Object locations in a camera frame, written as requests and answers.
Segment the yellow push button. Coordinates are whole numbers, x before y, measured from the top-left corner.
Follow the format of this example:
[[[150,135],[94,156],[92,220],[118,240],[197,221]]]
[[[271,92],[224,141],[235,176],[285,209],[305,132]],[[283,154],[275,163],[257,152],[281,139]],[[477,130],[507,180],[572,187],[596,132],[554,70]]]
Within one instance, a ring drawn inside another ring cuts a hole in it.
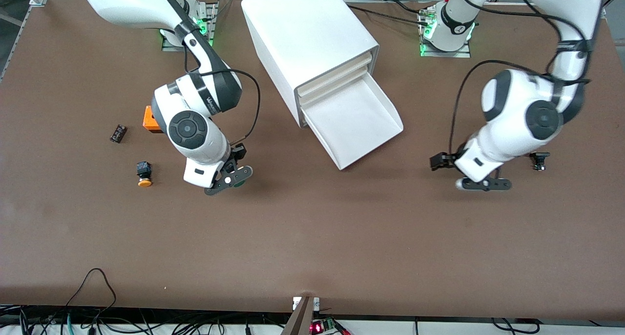
[[[152,185],[152,169],[151,164],[147,161],[138,162],[136,164],[137,176],[139,177],[139,187],[149,187]]]

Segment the black switch part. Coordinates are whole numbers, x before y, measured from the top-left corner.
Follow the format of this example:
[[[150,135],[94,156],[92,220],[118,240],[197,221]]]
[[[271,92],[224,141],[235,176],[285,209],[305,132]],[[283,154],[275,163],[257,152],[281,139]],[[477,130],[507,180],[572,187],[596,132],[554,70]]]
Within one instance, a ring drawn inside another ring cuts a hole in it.
[[[533,152],[528,157],[533,162],[533,170],[542,172],[545,170],[545,160],[551,155],[550,152]]]

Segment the orange box with hole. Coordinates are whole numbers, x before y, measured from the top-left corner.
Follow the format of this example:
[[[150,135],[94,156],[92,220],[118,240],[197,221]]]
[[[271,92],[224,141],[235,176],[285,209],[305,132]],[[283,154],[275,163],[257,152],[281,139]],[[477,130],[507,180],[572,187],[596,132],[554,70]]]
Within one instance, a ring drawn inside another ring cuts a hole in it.
[[[152,113],[151,106],[145,107],[144,117],[143,117],[143,128],[148,130],[151,133],[163,133],[161,127],[158,122],[154,118],[154,114]]]

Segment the aluminium arm base plate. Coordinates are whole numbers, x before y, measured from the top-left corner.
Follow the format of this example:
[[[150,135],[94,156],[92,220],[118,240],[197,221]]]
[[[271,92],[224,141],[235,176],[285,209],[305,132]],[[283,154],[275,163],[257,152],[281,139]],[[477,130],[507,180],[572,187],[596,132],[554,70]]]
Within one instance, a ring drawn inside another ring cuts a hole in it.
[[[200,33],[209,42],[210,46],[213,46],[218,13],[219,2],[206,3],[195,1],[194,3],[189,3],[188,15],[199,26]],[[159,30],[159,32],[162,35],[163,51],[183,52],[182,40],[177,38],[174,33],[165,30]]]
[[[438,57],[438,58],[469,58],[471,57],[468,39],[470,33],[464,38],[462,46],[457,50],[448,51],[438,48],[434,41],[440,42],[440,33],[445,26],[439,24],[436,19],[435,6],[429,6],[420,9],[417,21],[424,23],[419,27],[419,53],[421,57]]]

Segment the circuit board with red light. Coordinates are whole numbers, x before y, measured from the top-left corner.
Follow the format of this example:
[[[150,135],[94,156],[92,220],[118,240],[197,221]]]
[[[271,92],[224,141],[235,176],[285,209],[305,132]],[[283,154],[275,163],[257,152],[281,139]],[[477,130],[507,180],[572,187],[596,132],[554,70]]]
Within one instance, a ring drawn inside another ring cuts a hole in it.
[[[336,323],[332,317],[312,321],[310,325],[310,335],[322,335],[335,330]]]

